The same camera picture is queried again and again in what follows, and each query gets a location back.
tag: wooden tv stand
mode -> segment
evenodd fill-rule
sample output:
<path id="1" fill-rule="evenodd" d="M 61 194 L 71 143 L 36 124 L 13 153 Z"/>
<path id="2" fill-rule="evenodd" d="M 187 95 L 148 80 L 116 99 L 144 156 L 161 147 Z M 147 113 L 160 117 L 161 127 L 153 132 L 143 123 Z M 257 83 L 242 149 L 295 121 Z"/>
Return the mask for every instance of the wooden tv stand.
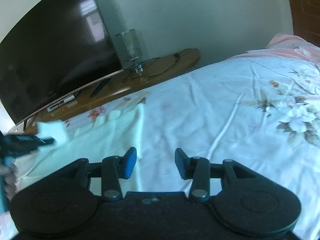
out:
<path id="1" fill-rule="evenodd" d="M 83 89 L 78 97 L 73 101 L 70 101 L 51 112 L 48 112 L 46 109 L 40 111 L 33 120 L 29 122 L 25 133 L 37 133 L 35 122 L 49 122 L 54 120 L 64 121 L 117 98 L 121 98 L 133 92 L 182 75 L 194 67 L 200 59 L 200 52 L 198 49 L 185 50 L 181 52 L 180 55 L 181 57 L 175 65 L 173 65 L 176 61 L 175 54 L 160 57 L 156 61 L 150 60 L 143 64 L 144 70 L 142 75 L 154 77 L 140 78 L 134 71 L 126 82 L 122 82 L 122 80 L 126 78 L 131 71 L 126 69 L 122 73 L 113 76 L 109 84 L 102 88 L 94 98 L 89 98 L 89 96 L 95 89 L 95 86 Z"/>

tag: bed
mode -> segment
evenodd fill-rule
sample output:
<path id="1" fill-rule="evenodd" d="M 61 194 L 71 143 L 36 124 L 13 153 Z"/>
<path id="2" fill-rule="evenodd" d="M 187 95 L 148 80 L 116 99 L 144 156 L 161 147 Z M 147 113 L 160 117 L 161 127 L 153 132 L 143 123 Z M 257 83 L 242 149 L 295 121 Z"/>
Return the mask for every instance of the bed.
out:
<path id="1" fill-rule="evenodd" d="M 140 106 L 143 120 L 129 190 L 188 192 L 191 181 L 181 179 L 174 162 L 178 147 L 211 163 L 234 159 L 293 191 L 302 203 L 295 234 L 320 237 L 320 48 L 278 34 L 267 49 L 117 99 L 65 121 L 65 128 L 83 129 L 130 104 Z M 211 179 L 210 194 L 220 190 Z M 1 219 L 2 232 L 12 236 L 10 216 Z"/>

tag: hand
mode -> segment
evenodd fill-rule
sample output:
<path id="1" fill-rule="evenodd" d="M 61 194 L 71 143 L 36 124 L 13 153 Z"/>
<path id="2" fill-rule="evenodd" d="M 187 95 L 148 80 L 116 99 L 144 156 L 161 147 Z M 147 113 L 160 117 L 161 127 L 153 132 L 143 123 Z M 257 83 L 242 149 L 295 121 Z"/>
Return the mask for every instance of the hand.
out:
<path id="1" fill-rule="evenodd" d="M 0 165 L 0 176 L 4 178 L 4 191 L 7 194 L 7 198 L 11 200 L 17 193 L 15 182 L 17 180 L 15 172 L 17 167 L 14 164 L 11 166 Z"/>

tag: door panel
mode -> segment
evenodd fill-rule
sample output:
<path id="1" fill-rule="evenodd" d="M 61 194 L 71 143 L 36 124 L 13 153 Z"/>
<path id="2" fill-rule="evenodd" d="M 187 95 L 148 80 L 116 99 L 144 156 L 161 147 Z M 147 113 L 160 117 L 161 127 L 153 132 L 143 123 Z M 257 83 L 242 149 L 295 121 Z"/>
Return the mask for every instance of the door panel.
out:
<path id="1" fill-rule="evenodd" d="M 320 0 L 290 0 L 294 34 L 320 46 Z"/>

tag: television screen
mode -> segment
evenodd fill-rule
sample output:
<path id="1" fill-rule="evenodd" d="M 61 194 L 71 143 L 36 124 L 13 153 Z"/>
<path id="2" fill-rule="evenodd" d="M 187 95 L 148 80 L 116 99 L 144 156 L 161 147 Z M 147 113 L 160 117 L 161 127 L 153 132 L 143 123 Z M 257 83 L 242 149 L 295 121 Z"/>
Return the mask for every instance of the television screen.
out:
<path id="1" fill-rule="evenodd" d="M 0 43 L 0 99 L 19 123 L 121 68 L 95 0 L 42 0 Z"/>

